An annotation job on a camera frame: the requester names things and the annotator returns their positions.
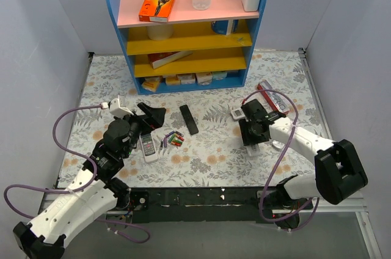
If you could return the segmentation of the small white remote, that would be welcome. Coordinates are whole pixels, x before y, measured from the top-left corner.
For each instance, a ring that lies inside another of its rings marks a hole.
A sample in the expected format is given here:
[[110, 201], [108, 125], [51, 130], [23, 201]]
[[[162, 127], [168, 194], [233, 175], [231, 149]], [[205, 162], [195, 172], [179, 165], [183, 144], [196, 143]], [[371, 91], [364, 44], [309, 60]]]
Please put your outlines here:
[[250, 157], [260, 156], [261, 154], [260, 147], [258, 144], [248, 145], [246, 146], [246, 150], [247, 150], [247, 154]]

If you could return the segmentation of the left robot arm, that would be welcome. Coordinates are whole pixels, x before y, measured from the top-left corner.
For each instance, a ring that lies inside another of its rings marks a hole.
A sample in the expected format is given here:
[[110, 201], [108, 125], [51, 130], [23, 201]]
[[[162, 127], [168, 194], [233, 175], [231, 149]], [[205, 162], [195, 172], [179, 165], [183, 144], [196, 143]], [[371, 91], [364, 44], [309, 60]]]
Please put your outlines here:
[[99, 104], [114, 116], [92, 154], [66, 190], [50, 189], [56, 199], [29, 222], [13, 229], [18, 247], [28, 258], [61, 258], [65, 248], [88, 225], [109, 210], [124, 210], [131, 189], [117, 173], [137, 147], [141, 136], [163, 126], [166, 109], [137, 104], [141, 115], [123, 107], [119, 99]]

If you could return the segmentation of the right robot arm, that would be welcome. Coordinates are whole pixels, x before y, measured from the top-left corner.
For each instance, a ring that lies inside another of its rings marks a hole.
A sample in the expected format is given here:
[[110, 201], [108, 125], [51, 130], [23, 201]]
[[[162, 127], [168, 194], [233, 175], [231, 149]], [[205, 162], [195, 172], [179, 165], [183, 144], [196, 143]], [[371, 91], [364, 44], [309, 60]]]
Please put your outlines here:
[[350, 141], [325, 139], [294, 126], [284, 113], [267, 112], [256, 99], [241, 109], [245, 118], [239, 121], [239, 127], [245, 146], [276, 140], [315, 166], [314, 173], [294, 174], [279, 182], [276, 190], [266, 196], [268, 203], [278, 203], [288, 209], [299, 199], [321, 197], [337, 205], [368, 184], [367, 174]]

